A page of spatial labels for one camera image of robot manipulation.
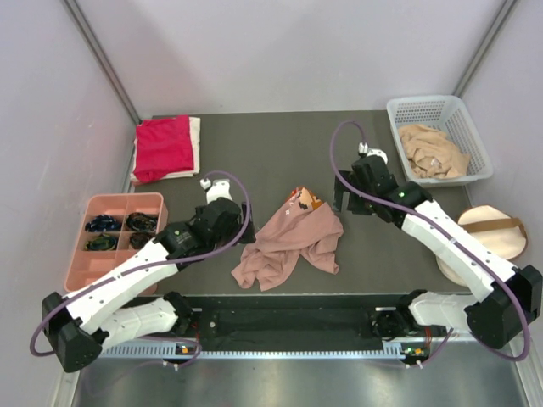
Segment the pink printed t shirt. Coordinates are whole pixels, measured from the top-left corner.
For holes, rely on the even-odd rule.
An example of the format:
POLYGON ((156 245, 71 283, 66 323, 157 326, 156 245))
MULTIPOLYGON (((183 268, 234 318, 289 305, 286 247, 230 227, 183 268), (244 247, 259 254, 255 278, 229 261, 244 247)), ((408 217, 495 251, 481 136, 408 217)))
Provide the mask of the pink printed t shirt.
POLYGON ((245 246, 231 272, 242 289, 262 292, 285 283, 299 258, 328 274, 339 272, 335 251, 344 228, 331 206, 307 187, 296 187, 285 203, 245 246))

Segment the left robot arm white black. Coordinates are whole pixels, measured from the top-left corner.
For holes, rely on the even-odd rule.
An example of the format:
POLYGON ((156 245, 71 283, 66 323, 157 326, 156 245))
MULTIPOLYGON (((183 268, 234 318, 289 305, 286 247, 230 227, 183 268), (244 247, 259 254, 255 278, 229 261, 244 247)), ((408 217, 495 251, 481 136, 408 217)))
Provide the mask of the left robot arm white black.
POLYGON ((129 303, 147 288, 190 265, 213 258, 237 244, 251 243, 251 205, 236 203, 230 186, 236 176, 221 170, 201 180, 206 203, 190 220, 173 222, 124 263, 72 293, 51 293, 42 301, 42 321, 31 336, 36 356, 42 334, 66 373, 84 369, 116 345, 151 337, 180 340, 193 324, 193 309, 180 293, 146 304, 129 303))

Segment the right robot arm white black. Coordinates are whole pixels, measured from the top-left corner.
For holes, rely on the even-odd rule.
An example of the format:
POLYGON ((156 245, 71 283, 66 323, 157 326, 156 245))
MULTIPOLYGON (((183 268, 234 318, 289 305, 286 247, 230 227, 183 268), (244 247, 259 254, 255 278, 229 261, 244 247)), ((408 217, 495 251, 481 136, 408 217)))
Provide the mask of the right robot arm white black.
POLYGON ((404 297, 396 314, 398 329, 418 334, 425 326, 470 332, 491 350, 518 334, 530 340, 529 324, 540 315, 542 275, 533 266, 519 268, 494 254, 462 229, 423 187, 399 185, 379 155, 362 154, 350 170, 335 169, 334 203, 358 215, 376 215, 419 241, 448 265, 468 294, 416 290, 404 297))

